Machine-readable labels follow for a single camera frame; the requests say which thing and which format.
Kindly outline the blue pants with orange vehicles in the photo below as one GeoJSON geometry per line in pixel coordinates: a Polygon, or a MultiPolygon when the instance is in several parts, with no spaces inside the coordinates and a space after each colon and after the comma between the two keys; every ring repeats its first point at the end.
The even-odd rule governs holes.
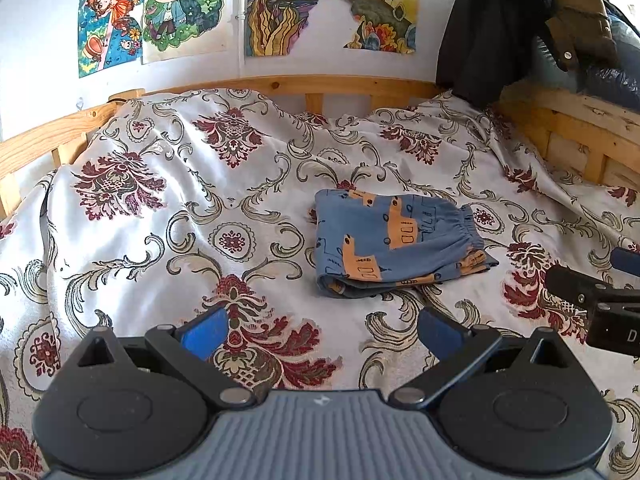
{"type": "Polygon", "coordinates": [[[413,194],[322,190],[314,209],[316,283],[330,297],[440,284],[498,264],[469,206],[413,194]]]}

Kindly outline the floral white bedspread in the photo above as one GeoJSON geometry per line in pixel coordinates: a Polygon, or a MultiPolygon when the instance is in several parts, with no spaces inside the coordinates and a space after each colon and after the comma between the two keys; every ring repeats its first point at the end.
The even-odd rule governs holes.
{"type": "Polygon", "coordinates": [[[210,360],[244,386],[390,392],[435,364],[418,338],[434,307],[511,335],[553,328],[613,413],[603,474],[637,478],[639,362],[590,348],[585,315],[544,276],[561,263],[637,287],[610,255],[638,246],[635,190],[549,168],[453,96],[339,118],[290,114],[255,91],[131,101],[2,222],[2,477],[43,475],[32,413],[94,326],[138,336],[222,307],[229,338],[210,360]],[[468,208],[498,264],[454,283],[324,296],[314,196],[325,188],[468,208]]]}

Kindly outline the dark blue plastic bag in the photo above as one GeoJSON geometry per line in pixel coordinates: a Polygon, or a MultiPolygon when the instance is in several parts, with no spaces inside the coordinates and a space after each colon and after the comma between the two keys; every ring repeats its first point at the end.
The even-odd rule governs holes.
{"type": "Polygon", "coordinates": [[[552,36],[559,25],[545,27],[535,42],[529,78],[537,84],[588,96],[639,111],[639,29],[610,0],[603,0],[616,62],[578,50],[570,37],[552,36]]]}

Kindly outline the olive brown garment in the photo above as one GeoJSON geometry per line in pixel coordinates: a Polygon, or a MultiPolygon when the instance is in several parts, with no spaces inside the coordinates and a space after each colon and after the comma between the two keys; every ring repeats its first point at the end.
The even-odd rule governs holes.
{"type": "Polygon", "coordinates": [[[553,0],[553,15],[546,26],[547,46],[560,70],[620,66],[603,0],[553,0]]]}

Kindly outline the black jacket on bedpost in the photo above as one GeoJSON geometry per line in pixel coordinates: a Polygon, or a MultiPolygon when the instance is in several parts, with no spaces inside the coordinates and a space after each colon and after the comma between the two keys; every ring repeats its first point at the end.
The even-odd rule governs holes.
{"type": "Polygon", "coordinates": [[[436,84],[481,110],[532,65],[553,0],[454,0],[440,44],[436,84]]]}

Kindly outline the blonde anime child drawing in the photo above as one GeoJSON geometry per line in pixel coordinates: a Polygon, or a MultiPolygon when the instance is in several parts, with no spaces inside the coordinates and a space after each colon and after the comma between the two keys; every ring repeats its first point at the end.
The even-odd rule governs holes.
{"type": "Polygon", "coordinates": [[[144,0],[142,62],[227,49],[232,0],[144,0]]]}

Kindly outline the landscape fields painting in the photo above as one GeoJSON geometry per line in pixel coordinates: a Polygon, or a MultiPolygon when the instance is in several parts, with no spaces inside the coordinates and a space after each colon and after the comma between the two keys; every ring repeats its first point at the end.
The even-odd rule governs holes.
{"type": "Polygon", "coordinates": [[[346,49],[411,54],[419,0],[345,0],[357,23],[346,49]]]}

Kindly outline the wooden bed frame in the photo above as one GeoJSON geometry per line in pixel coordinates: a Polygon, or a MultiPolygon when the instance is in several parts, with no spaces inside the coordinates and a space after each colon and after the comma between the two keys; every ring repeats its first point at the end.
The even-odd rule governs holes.
{"type": "MultiPolygon", "coordinates": [[[[209,88],[252,89],[266,96],[305,98],[308,112],[320,114],[323,98],[367,96],[372,110],[383,106],[403,107],[410,100],[431,99],[439,92],[431,81],[380,76],[271,75],[187,84],[170,93],[209,88]]],[[[1,217],[6,218],[21,203],[13,174],[43,155],[59,167],[74,162],[87,147],[90,132],[105,125],[126,102],[148,92],[132,89],[110,96],[104,104],[61,117],[1,143],[1,217]]],[[[639,171],[639,114],[625,107],[565,89],[551,89],[522,81],[506,88],[497,110],[509,118],[533,142],[542,157],[552,153],[552,138],[558,136],[588,150],[580,172],[593,183],[612,185],[614,162],[635,174],[639,171]]]]}

